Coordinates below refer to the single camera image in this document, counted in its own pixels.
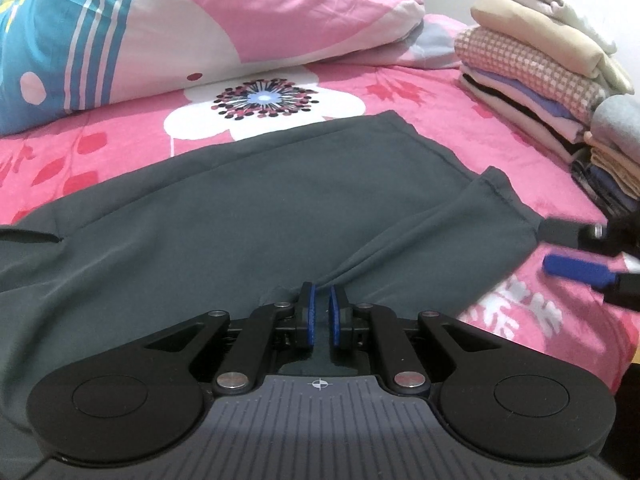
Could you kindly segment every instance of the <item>red leaf print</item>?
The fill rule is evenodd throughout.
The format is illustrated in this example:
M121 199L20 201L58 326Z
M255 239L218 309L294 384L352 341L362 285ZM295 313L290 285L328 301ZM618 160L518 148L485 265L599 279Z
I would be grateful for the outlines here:
M105 132L98 132L85 137L81 137L78 142L76 151L80 155L86 155L87 153L97 152L100 148L107 145L107 134Z
M381 101L394 100L394 94L389 88L382 83L376 83L375 85L369 85L366 87L367 93L375 95Z
M0 166L0 187L4 184L4 180L6 176L9 174L9 170L11 169L11 163L14 161L14 156L10 156L9 160L6 162L4 166Z
M27 216L34 209L36 209L36 208L32 207L31 209L22 209L22 210L18 211L14 215L14 219L11 220L11 223L15 224L16 222L19 222L20 220L22 220L25 216Z
M402 79L396 79L396 83L398 83L402 88L413 92L414 94L419 94L420 92L424 92L424 88L420 88L418 85L414 85L408 81L404 81Z
M36 175L36 178L33 179L33 182L31 183L31 185L36 186L37 184L41 184L44 181L55 177L58 173L60 173L60 171L62 171L64 167L65 167L64 157L57 158L56 160L47 164L44 168L42 168L38 172L38 174Z
M27 160L33 160L35 157L36 156L33 155L33 148L31 146L27 146L26 144L23 145L20 149L20 153L18 153L18 159L14 164L14 173L18 173L20 171L20 165L25 158Z
M65 185L62 187L62 195L75 193L76 191L80 191L85 187L98 184L98 182L99 180L97 171L87 171L86 173L72 175L65 181Z
M416 104L420 104L422 102L419 92L415 90L406 89L402 88L401 86L395 85L392 85L392 88L394 89L394 92L396 92L396 95L398 95L398 97L401 97L402 99L407 99L408 101L412 101Z

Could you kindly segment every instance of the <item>bed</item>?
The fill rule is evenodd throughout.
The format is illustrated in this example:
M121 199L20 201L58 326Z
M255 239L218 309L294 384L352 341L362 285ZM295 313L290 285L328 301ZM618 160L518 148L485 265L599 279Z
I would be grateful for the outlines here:
M424 20L444 31L450 44L464 28L445 16L428 14ZM0 139L0 224L19 222L52 200L197 148L389 109L420 135L453 150L472 171L481 173L489 166L503 170L522 201L539 214L602 220L565 165L478 104L459 86L458 75L454 65L439 70L373 66L347 56L71 114ZM185 76L190 82L198 79L196 72ZM295 88L290 97L303 100L306 113L284 109L246 115L247 102L231 90L242 86L257 92L267 82L277 82L270 91L281 97ZM603 305L585 286L544 276L540 269L549 251L537 248L461 319L586 368L615 391L638 346L639 318ZM623 260L616 265L625 267ZM30 461L33 457L23 453L11 474Z

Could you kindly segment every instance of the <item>beige folded fabric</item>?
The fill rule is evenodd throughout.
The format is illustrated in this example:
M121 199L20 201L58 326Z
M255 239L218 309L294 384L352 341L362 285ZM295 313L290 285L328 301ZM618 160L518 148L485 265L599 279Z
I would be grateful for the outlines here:
M525 7L542 12L559 22L566 23L570 27L584 32L593 41L599 44L609 55L615 54L618 48L613 38L593 23L587 14L573 6L567 0L515 0Z
M479 25L547 54L571 72L591 79L602 74L615 91L634 93L633 84L620 65L576 28L513 0L476 0L471 16Z
M640 180L625 170L624 166L617 164L598 148L591 149L591 163L609 173L625 195L636 200L640 198Z
M640 182L640 166L628 158L624 153L600 142L593 137L591 132L584 133L584 142L592 146L595 150L598 150L603 154L603 156L606 156L606 158L612 161L613 164L623 168L624 171L630 174L634 180Z
M472 68L517 79L534 92L567 108L583 124L610 96L591 79L570 72L546 54L488 28L468 28L454 41L456 54Z

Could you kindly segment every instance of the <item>gray gripper base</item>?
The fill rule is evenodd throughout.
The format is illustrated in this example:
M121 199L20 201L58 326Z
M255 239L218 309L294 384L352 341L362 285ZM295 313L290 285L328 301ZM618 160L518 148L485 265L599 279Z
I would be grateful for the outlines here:
M374 377L269 376L217 400L183 443L145 463L81 469L43 462L30 480L609 480L599 460L516 466L462 446L429 405Z

